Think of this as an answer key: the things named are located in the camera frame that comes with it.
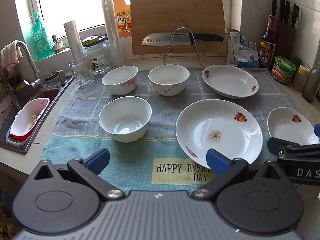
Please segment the stained white fruit plate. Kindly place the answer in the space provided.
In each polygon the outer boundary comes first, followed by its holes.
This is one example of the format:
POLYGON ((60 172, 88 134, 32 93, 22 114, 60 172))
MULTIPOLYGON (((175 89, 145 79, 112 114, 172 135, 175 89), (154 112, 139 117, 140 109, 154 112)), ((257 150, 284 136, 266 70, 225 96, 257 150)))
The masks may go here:
POLYGON ((178 116, 176 138, 185 154, 208 168, 207 151, 254 163, 263 148, 263 133, 255 117, 236 103, 207 99, 192 103, 178 116))

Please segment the large white bowl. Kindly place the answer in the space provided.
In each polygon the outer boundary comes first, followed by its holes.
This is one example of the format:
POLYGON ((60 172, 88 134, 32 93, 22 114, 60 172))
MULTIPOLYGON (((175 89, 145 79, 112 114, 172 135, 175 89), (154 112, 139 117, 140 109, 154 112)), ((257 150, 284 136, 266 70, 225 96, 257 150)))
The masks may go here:
POLYGON ((136 96, 124 96, 106 104, 99 114, 99 124, 114 140, 123 143, 140 139, 152 116, 151 105, 136 96))

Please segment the white fruit plate back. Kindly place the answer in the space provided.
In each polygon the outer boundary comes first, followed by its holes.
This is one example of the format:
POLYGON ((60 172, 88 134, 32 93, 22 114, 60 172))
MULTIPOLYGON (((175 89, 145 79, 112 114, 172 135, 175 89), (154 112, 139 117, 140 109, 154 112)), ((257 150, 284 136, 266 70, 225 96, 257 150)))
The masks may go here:
POLYGON ((204 68, 201 75, 212 91, 225 98, 245 99, 259 90, 259 83, 253 75, 234 66, 216 64, 204 68))

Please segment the white bowl pink flowers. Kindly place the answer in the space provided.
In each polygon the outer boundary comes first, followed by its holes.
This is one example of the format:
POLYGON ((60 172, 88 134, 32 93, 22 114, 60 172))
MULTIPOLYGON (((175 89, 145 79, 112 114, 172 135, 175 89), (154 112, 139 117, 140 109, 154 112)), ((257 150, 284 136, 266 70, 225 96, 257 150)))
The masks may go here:
POLYGON ((122 66, 105 74, 101 80, 112 95, 121 96, 131 93, 137 87, 138 68, 122 66))

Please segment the white bowl purple flowers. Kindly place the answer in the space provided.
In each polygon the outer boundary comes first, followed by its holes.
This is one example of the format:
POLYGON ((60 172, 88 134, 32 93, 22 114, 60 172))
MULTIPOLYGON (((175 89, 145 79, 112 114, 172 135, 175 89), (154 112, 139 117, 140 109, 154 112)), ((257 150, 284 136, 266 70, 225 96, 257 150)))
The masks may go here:
POLYGON ((190 72, 176 64, 164 64, 150 70, 148 78, 155 91, 163 96, 176 96, 184 91, 190 72))

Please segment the steel kitchen faucet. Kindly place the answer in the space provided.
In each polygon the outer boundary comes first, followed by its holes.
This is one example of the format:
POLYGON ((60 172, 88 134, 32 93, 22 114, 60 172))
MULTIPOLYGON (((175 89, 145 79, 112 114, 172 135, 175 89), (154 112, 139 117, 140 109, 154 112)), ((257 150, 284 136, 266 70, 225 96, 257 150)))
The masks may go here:
POLYGON ((25 55, 27 57, 27 60, 28 60, 28 62, 30 64, 30 66, 31 66, 31 68, 33 70, 33 74, 35 76, 35 80, 30 81, 30 82, 24 80, 23 82, 26 85, 31 86, 33 88, 38 88, 38 87, 44 88, 44 87, 46 87, 47 84, 45 83, 44 78, 42 77, 42 75, 40 73, 40 70, 37 68, 35 62, 33 61, 33 58, 31 56, 31 53, 30 53, 26 43, 24 43, 23 41, 17 41, 17 46, 24 50, 24 53, 25 53, 25 55))

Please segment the santoku kitchen knife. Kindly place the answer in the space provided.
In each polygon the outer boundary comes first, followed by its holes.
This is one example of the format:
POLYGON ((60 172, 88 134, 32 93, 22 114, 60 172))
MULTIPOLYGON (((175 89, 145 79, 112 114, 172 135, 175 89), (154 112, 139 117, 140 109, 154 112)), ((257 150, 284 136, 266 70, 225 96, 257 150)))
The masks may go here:
POLYGON ((142 46, 193 46, 194 38, 201 41, 219 41, 223 42, 224 38, 216 34, 204 33, 150 33, 141 42, 142 46))

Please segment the clear glass oil bottle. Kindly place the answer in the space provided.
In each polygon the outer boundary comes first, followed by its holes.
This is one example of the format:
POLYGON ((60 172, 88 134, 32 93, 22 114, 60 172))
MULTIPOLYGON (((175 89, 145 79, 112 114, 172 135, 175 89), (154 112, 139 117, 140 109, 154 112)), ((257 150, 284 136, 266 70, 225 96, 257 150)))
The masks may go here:
POLYGON ((310 70, 307 80, 302 90, 302 97, 309 103, 312 103, 319 91, 320 83, 320 65, 319 61, 310 70))

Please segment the yellow lid spice jar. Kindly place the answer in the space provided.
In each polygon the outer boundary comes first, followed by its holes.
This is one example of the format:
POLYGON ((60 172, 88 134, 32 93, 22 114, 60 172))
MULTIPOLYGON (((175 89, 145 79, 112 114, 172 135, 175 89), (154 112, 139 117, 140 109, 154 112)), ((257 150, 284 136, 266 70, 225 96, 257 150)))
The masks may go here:
POLYGON ((309 72, 310 72, 309 67, 300 65, 295 75, 295 78, 293 80, 292 87, 297 91, 301 92, 303 90, 303 87, 305 85, 309 72))

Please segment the green lid sauce jar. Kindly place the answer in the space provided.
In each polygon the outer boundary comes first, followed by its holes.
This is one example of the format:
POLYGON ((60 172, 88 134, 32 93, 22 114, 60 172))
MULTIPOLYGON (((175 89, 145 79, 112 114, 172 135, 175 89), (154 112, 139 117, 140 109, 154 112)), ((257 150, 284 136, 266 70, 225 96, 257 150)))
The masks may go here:
POLYGON ((283 85, 289 85, 296 71, 296 66, 282 56, 275 56, 271 76, 283 85))

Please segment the grey teal checked towel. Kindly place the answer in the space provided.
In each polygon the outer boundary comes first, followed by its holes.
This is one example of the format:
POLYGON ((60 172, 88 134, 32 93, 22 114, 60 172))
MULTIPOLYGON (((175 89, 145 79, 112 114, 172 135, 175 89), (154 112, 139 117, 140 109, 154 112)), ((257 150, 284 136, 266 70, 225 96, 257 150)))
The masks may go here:
POLYGON ((176 140, 175 125, 181 111, 217 94, 204 83, 201 71, 190 69, 185 90, 176 96, 158 94, 148 78, 148 71, 138 74, 133 91, 149 102, 152 116, 142 138, 131 143, 113 140, 99 125, 99 114, 114 96, 101 78, 80 88, 58 118, 52 136, 44 146, 42 159, 65 164, 80 157, 87 158, 102 148, 110 152, 110 163, 100 177, 124 192, 194 191, 215 176, 207 168, 194 163, 176 140))

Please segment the white red colander basin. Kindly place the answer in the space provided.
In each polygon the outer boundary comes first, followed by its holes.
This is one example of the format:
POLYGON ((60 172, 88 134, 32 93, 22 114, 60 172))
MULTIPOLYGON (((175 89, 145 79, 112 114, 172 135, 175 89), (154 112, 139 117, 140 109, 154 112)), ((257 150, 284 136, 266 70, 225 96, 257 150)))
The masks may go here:
POLYGON ((11 139, 20 142, 27 140, 49 104, 49 98, 36 98, 28 102, 15 116, 10 128, 11 139))

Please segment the dark vinegar bottle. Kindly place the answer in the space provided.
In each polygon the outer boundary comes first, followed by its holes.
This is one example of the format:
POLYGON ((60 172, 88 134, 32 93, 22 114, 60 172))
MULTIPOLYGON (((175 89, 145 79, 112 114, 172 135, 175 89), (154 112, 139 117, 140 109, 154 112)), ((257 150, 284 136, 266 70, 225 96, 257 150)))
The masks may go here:
POLYGON ((260 49, 258 51, 260 67, 270 67, 275 45, 274 16, 268 15, 266 33, 261 38, 260 49))

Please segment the blue white salt bag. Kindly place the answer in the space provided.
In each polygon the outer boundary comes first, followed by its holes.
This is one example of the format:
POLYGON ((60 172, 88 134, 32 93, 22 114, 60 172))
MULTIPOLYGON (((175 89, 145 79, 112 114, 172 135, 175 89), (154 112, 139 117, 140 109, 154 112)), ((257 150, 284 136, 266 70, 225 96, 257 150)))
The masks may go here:
POLYGON ((228 29, 227 64, 238 68, 260 67, 258 51, 235 29, 228 29))

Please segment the steel sink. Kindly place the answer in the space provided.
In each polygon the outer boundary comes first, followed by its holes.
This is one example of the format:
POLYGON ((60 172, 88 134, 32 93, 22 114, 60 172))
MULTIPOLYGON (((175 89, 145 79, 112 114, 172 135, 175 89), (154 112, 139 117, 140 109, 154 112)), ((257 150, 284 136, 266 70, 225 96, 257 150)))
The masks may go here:
POLYGON ((1 126, 1 147, 26 154, 31 143, 58 99, 73 81, 53 79, 41 89, 26 86, 9 103, 11 110, 1 126))

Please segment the dark red knife block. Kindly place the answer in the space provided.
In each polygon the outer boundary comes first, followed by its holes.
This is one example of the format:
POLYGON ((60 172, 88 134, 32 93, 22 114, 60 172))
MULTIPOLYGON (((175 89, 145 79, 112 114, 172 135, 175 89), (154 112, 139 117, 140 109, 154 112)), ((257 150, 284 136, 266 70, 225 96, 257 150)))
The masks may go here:
POLYGON ((299 6, 294 4, 291 9, 289 0, 280 0, 277 5, 277 0, 272 1, 272 15, 276 16, 279 11, 279 18, 274 22, 274 36, 276 46, 274 56, 283 56, 289 59, 295 38, 295 26, 299 16, 299 6))

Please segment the clear glass mug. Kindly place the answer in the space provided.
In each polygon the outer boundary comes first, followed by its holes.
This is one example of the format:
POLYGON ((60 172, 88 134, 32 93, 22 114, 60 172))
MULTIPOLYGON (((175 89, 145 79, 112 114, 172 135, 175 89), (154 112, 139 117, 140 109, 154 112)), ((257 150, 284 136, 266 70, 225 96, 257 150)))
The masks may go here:
POLYGON ((91 64, 89 62, 88 56, 83 56, 76 61, 71 61, 69 63, 69 68, 72 71, 73 76, 77 80, 81 88, 87 87, 94 82, 93 71, 91 64))

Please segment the short plastic wrap roll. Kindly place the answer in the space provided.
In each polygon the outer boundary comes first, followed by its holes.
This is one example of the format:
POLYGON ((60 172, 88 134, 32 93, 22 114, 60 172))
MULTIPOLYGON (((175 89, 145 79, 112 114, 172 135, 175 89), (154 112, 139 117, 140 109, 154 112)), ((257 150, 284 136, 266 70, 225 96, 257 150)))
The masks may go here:
POLYGON ((74 61, 79 64, 85 55, 83 45, 80 40, 79 32, 74 21, 69 21, 64 25, 69 47, 71 49, 74 61))

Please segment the glass jar green lid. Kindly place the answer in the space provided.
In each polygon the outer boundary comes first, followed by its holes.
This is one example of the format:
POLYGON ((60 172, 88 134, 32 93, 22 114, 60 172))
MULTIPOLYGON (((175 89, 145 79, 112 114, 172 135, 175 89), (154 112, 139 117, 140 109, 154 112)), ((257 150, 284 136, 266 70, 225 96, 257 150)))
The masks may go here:
POLYGON ((88 56, 94 75, 104 74, 110 70, 110 48, 106 35, 89 36, 81 41, 88 56))

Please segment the small potted cactus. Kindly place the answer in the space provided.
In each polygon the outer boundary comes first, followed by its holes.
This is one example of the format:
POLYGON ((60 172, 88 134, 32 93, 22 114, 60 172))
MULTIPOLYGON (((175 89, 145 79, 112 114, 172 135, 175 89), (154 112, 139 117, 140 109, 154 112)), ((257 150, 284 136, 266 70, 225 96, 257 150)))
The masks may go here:
POLYGON ((65 46, 62 41, 58 40, 56 35, 52 36, 54 42, 54 53, 57 54, 65 49, 65 46))

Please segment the green dish soap bottle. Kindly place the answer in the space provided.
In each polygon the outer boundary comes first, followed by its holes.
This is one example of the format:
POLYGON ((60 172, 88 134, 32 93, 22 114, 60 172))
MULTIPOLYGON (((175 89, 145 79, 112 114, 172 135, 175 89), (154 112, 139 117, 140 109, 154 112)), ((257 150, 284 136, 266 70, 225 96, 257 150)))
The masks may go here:
POLYGON ((54 42, 48 37, 45 27, 42 24, 39 13, 32 15, 35 22, 31 28, 31 36, 36 49, 37 59, 45 59, 54 54, 54 42))

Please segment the pink white dishcloth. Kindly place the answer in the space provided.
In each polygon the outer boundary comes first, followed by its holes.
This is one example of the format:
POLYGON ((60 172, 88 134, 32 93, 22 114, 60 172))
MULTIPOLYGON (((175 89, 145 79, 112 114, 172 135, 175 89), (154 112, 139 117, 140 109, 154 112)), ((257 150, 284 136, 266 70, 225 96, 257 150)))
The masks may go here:
POLYGON ((12 71, 20 62, 22 52, 17 44, 17 40, 12 41, 1 49, 1 69, 6 69, 7 72, 12 71))

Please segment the tall plastic wrap roll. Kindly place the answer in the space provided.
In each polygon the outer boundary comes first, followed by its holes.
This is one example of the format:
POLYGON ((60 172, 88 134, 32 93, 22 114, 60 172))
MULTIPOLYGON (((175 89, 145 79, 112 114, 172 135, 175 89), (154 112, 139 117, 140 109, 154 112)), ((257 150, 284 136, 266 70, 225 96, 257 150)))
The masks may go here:
POLYGON ((113 0, 101 0, 105 28, 110 44, 111 61, 114 68, 118 68, 124 65, 124 55, 119 42, 119 36, 117 31, 116 19, 114 17, 114 5, 113 0))

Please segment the bamboo cutting board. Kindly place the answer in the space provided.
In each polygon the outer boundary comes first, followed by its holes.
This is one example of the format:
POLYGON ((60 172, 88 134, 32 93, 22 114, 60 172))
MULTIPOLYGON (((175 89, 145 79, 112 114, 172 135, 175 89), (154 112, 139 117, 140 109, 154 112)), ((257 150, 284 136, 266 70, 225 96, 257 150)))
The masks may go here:
MULTIPOLYGON (((188 27, 193 33, 225 37, 222 0, 130 0, 133 55, 166 53, 166 46, 142 46, 150 33, 173 33, 188 27)), ((227 40, 196 41, 200 53, 224 54, 227 40)))

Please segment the orange cooking wine bottle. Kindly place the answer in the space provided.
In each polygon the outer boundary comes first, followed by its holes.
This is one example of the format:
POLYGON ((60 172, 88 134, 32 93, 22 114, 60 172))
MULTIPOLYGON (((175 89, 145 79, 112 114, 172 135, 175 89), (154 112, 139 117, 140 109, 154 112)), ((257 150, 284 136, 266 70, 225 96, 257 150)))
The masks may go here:
POLYGON ((130 0, 113 0, 116 26, 120 38, 131 36, 130 0))

